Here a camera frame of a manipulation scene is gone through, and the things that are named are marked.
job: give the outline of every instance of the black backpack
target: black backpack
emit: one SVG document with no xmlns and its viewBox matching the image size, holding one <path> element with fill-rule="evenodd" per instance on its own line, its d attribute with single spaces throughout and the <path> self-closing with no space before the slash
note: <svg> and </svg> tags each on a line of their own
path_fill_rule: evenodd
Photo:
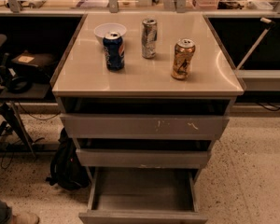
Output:
<svg viewBox="0 0 280 224">
<path fill-rule="evenodd" d="M 51 177 L 47 177 L 46 181 L 51 186 L 57 183 L 67 190 L 86 188 L 90 184 L 89 177 L 77 158 L 75 144 L 67 136 L 65 128 L 61 131 L 59 142 L 50 164 Z"/>
</svg>

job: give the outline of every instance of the can lid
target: can lid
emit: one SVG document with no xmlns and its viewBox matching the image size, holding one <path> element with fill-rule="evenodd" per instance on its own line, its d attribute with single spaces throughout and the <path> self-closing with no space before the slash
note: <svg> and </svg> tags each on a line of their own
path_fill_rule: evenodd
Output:
<svg viewBox="0 0 280 224">
<path fill-rule="evenodd" d="M 189 49 L 195 46 L 195 43 L 187 38 L 182 38 L 177 42 L 178 46 L 184 48 L 184 49 Z"/>
<path fill-rule="evenodd" d="M 157 24 L 157 20 L 148 18 L 148 19 L 142 20 L 142 23 L 144 25 L 155 25 L 155 24 Z"/>
<path fill-rule="evenodd" d="M 108 32 L 105 34 L 105 38 L 108 39 L 108 40 L 115 40 L 115 39 L 118 39 L 120 38 L 121 35 L 119 32 Z"/>
</svg>

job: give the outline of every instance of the wire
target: wire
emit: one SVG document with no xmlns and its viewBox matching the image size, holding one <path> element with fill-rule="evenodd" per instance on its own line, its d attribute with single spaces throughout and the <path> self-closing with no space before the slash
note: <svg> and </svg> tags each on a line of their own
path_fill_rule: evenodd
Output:
<svg viewBox="0 0 280 224">
<path fill-rule="evenodd" d="M 6 3 L 4 3 L 3 5 L 0 5 L 0 7 L 7 7 Z"/>
<path fill-rule="evenodd" d="M 38 117 L 33 116 L 33 115 L 30 114 L 27 110 L 25 110 L 25 109 L 23 108 L 23 106 L 21 106 L 20 102 L 18 102 L 18 104 L 19 104 L 20 108 L 21 108 L 28 116 L 30 116 L 30 117 L 32 117 L 32 118 L 34 118 L 34 119 L 42 120 L 42 121 L 46 121 L 46 120 L 49 120 L 49 119 L 53 119 L 53 118 L 59 116 L 60 113 L 61 113 L 61 112 L 58 112 L 57 114 L 53 115 L 52 117 L 49 117 L 49 118 L 46 118 L 46 119 L 41 119 L 41 118 L 38 118 Z"/>
<path fill-rule="evenodd" d="M 16 141 L 16 142 L 12 143 L 11 145 L 14 146 L 14 145 L 16 145 L 16 144 L 19 143 L 19 142 L 21 142 L 20 139 L 19 139 L 18 141 Z M 1 167 L 2 169 L 4 169 L 4 170 L 6 170 L 7 168 L 9 168 L 9 166 L 10 166 L 10 164 L 12 163 L 13 158 L 14 158 L 14 156 L 15 156 L 15 152 L 12 152 L 12 155 L 11 155 L 11 158 L 10 158 L 10 160 L 9 160 L 9 163 L 4 167 L 4 166 L 3 166 L 3 160 L 4 160 L 4 158 L 6 157 L 6 154 L 7 154 L 7 152 L 4 153 L 4 155 L 2 156 L 1 162 L 0 162 L 0 167 Z"/>
<path fill-rule="evenodd" d="M 256 103 L 257 105 L 269 110 L 269 111 L 279 111 L 280 110 L 280 105 L 272 105 L 271 103 L 267 103 L 270 107 L 267 107 L 266 105 L 263 105 L 261 103 Z"/>
</svg>

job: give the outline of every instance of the scratch mark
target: scratch mark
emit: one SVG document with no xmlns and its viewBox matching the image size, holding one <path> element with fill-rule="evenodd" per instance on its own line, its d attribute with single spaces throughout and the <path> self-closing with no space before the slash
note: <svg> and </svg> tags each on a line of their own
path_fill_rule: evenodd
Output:
<svg viewBox="0 0 280 224">
<path fill-rule="evenodd" d="M 195 126 L 195 124 L 194 123 L 188 123 L 188 126 L 191 126 L 191 127 L 193 127 L 195 130 L 199 130 L 198 129 L 198 127 L 197 126 Z"/>
</svg>

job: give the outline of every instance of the gold can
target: gold can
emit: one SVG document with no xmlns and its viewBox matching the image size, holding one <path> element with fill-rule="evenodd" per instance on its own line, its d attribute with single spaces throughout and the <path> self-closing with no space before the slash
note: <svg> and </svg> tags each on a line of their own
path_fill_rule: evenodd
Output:
<svg viewBox="0 0 280 224">
<path fill-rule="evenodd" d="M 187 38 L 179 39 L 175 44 L 175 60 L 171 76 L 186 79 L 189 76 L 190 61 L 195 53 L 195 43 Z"/>
</svg>

